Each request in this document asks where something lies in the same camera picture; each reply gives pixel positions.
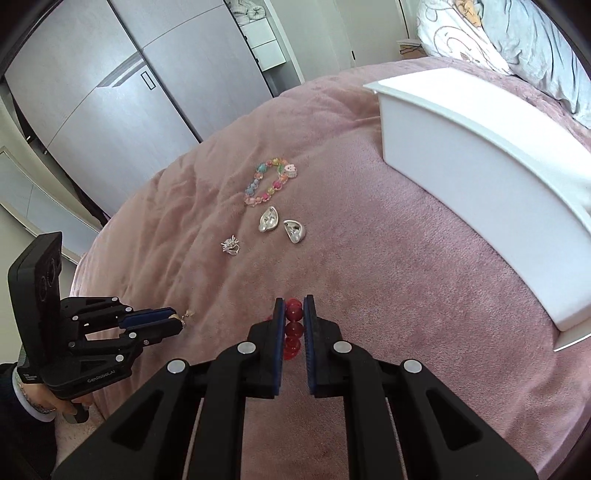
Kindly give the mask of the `person's left hand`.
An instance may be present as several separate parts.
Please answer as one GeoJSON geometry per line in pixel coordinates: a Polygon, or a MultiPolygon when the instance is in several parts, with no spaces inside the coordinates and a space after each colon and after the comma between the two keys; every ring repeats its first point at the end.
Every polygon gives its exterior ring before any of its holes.
{"type": "Polygon", "coordinates": [[[73,401],[59,399],[44,384],[21,384],[19,389],[25,400],[37,410],[58,411],[74,415],[77,413],[78,405],[89,408],[94,403],[91,394],[76,398],[73,401]]]}

